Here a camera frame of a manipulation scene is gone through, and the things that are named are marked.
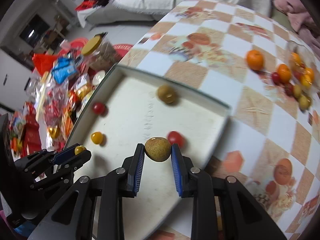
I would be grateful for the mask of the red cherry tomato in tray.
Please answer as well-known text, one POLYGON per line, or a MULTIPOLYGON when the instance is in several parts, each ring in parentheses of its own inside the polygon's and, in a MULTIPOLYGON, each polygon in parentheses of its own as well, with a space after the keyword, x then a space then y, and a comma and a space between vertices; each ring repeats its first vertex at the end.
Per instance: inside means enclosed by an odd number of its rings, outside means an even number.
POLYGON ((92 110, 97 115, 104 115, 106 112, 106 106, 101 102, 95 102, 92 105, 92 110))
POLYGON ((185 145, 185 138, 176 131, 169 132, 169 134, 167 135, 167 140, 171 145, 178 144, 179 148, 183 148, 185 145))

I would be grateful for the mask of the plastic jar with yellow lid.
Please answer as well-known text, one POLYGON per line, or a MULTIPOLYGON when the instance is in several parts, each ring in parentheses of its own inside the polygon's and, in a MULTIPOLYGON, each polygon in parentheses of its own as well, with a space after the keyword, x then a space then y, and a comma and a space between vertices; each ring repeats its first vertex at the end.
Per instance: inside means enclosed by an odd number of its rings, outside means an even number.
POLYGON ((108 72, 121 60, 121 56, 114 49, 106 35, 107 33, 95 35, 81 50, 86 66, 96 72, 101 70, 108 72))

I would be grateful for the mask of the blue snack packet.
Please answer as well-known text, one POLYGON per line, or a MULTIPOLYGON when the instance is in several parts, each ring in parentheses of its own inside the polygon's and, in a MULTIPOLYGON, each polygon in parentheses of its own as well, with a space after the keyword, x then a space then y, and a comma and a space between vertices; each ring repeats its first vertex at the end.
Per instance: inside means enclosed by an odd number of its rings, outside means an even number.
POLYGON ((59 57, 51 70, 55 82, 61 85, 66 79, 73 78, 78 73, 74 60, 66 57, 59 57))

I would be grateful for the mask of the brown longan fruit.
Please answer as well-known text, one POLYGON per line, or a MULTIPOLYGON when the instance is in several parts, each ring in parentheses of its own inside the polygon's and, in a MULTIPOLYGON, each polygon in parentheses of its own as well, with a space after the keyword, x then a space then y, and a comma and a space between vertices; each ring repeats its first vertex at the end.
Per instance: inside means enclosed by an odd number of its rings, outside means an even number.
POLYGON ((171 144, 163 137, 150 138, 144 148, 146 155, 156 162, 166 161, 171 155, 171 144))
POLYGON ((302 95, 302 89, 300 85, 296 84, 293 86, 293 97, 298 100, 302 95))
POLYGON ((298 99, 299 108, 301 111, 306 111, 310 107, 310 99, 306 95, 301 95, 298 99))

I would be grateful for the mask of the yellow cherry tomato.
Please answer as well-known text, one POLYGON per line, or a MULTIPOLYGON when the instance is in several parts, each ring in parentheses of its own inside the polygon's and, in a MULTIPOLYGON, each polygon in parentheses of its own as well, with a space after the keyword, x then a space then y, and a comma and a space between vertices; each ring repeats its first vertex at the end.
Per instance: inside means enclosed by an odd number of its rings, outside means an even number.
POLYGON ((76 146, 76 148, 74 149, 74 154, 78 155, 85 150, 86 150, 86 148, 82 145, 76 146))
POLYGON ((91 134, 91 141, 96 144, 100 145, 103 143, 104 135, 101 132, 94 132, 91 134))

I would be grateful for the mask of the pile of red snack bags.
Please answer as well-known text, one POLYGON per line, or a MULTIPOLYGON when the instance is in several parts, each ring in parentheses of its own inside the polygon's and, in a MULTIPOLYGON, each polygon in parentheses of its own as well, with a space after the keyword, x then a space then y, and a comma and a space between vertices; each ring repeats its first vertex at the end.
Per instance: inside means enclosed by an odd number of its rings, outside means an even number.
POLYGON ((35 54, 33 64, 35 77, 28 85, 31 100, 14 113, 9 124, 10 148, 20 158, 42 147, 61 150, 94 90, 84 57, 77 49, 57 55, 35 54), (73 59, 78 70, 61 85, 51 74, 59 57, 73 59))

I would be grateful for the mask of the large orange mandarin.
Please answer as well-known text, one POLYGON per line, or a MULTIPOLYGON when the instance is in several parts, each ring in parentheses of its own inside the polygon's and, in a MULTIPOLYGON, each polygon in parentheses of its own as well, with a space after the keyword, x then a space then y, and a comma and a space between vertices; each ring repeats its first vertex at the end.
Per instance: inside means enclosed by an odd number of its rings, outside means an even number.
POLYGON ((280 64, 277 68, 281 83, 288 83, 291 80, 292 74, 290 68, 286 64, 280 64))

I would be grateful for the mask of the brown longan in tray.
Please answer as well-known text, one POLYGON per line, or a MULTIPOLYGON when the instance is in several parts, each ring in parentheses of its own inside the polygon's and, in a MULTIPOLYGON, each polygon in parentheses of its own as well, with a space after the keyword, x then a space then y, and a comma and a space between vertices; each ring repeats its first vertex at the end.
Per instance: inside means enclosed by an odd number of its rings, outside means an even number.
POLYGON ((177 100, 176 91, 169 85, 161 85, 157 89, 157 96, 159 100, 166 104, 175 103, 177 100))

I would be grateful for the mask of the yellow cherry tomato in tray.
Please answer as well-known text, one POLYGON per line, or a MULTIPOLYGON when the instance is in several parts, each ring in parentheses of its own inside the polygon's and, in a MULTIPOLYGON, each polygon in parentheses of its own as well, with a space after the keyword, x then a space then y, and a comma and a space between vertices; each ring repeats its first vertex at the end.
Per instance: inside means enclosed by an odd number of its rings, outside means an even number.
POLYGON ((103 143, 104 135, 101 132, 94 132, 91 134, 91 141, 96 144, 100 145, 103 143))

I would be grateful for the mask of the pink blanket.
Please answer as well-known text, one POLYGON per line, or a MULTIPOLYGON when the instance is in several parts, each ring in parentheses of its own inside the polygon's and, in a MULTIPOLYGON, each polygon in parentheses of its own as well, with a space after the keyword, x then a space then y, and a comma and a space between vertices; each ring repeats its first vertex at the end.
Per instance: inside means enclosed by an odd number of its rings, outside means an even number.
POLYGON ((319 56, 319 27, 300 0, 273 0, 277 10, 284 13, 292 29, 319 56))

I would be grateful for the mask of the small orange mandarin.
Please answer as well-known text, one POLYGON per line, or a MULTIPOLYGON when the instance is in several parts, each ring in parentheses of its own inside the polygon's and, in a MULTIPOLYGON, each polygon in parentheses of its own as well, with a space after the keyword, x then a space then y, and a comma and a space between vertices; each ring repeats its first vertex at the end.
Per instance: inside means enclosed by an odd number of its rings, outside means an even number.
POLYGON ((246 63, 251 70, 261 71, 264 68, 264 56, 258 50, 250 50, 246 55, 246 63))

